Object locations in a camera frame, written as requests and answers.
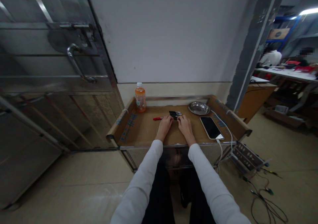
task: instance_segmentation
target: white shirt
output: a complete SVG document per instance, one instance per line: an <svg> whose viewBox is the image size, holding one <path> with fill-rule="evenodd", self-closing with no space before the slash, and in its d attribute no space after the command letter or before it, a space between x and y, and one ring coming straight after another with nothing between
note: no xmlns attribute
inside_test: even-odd
<svg viewBox="0 0 318 224"><path fill-rule="evenodd" d="M126 189L122 201L116 208L111 224L140 224L142 222L162 151L162 142L154 140ZM251 224L249 219L240 212L233 196L229 193L198 144L190 146L188 157L193 162L198 174L215 222L218 224Z"/></svg>
<svg viewBox="0 0 318 224"><path fill-rule="evenodd" d="M270 53L264 54L264 56L259 60L262 66L276 66L280 63L282 59L282 54L277 50L273 50Z"/></svg>

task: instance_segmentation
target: ceiling light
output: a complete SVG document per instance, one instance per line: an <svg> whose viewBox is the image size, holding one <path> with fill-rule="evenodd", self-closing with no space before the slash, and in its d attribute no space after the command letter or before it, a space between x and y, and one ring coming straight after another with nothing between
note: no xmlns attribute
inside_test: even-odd
<svg viewBox="0 0 318 224"><path fill-rule="evenodd" d="M299 15L301 16L301 15L312 14L317 12L318 12L318 8L313 8L313 9L304 10Z"/></svg>

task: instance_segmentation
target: phone screen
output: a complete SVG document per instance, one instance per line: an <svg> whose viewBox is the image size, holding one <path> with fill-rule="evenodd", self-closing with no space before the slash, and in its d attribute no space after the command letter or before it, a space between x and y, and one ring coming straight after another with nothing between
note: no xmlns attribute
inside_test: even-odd
<svg viewBox="0 0 318 224"><path fill-rule="evenodd" d="M200 117L203 126L211 139L224 139L211 117Z"/></svg>

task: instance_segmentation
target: black pants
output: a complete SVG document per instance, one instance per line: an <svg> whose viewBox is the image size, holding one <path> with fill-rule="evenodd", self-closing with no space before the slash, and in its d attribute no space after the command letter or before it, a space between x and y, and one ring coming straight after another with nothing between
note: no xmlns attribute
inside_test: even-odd
<svg viewBox="0 0 318 224"><path fill-rule="evenodd" d="M191 202L190 224L215 224L194 168L185 170L179 185L185 200ZM163 164L158 164L149 204L142 224L175 224L170 195L170 177Z"/></svg>

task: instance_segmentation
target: hand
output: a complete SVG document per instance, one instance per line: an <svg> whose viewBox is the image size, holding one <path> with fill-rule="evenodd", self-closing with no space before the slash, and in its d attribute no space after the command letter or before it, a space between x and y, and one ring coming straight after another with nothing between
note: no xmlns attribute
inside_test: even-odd
<svg viewBox="0 0 318 224"><path fill-rule="evenodd" d="M155 140L161 140L161 142L163 143L163 140L165 139L171 127L172 121L173 121L173 118L169 115L163 117L163 119L161 120L159 124L158 132L157 132Z"/></svg>
<svg viewBox="0 0 318 224"><path fill-rule="evenodd" d="M186 142L188 143L188 146L195 144L195 138L192 133L192 126L191 121L189 118L187 118L185 115L181 115L177 118L177 121L179 123L179 129L181 133L184 135Z"/></svg>

